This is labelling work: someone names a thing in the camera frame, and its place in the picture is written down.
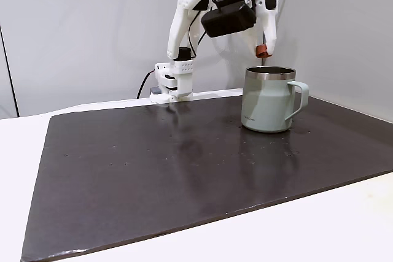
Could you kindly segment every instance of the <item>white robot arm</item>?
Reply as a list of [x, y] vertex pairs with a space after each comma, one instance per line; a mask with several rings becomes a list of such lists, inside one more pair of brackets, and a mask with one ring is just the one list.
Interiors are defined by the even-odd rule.
[[[208, 11], [215, 4], [217, 9]], [[197, 55], [200, 38], [200, 14], [209, 37], [241, 32], [250, 53], [258, 58], [273, 54], [276, 43], [276, 14], [278, 0], [178, 0], [177, 9], [169, 33], [169, 63], [155, 65], [158, 88], [150, 98], [165, 103], [186, 101], [192, 97], [193, 59]], [[261, 22], [263, 32], [256, 32]], [[258, 36], [265, 34], [266, 44], [258, 45]], [[188, 35], [186, 47], [181, 47]]]

